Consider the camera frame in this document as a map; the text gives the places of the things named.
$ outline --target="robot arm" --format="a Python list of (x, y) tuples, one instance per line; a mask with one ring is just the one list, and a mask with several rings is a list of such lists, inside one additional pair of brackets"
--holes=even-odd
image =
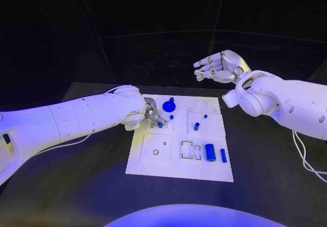
[(237, 84), (222, 97), (229, 108), (239, 105), (251, 116), (268, 115), (287, 128), (327, 140), (327, 86), (251, 71), (241, 56), (229, 50), (193, 66), (202, 66), (195, 70), (198, 81), (211, 78)]
[(105, 130), (120, 123), (134, 130), (160, 117), (153, 99), (139, 88), (121, 86), (113, 93), (28, 110), (0, 112), (0, 185), (29, 158), (51, 146)]

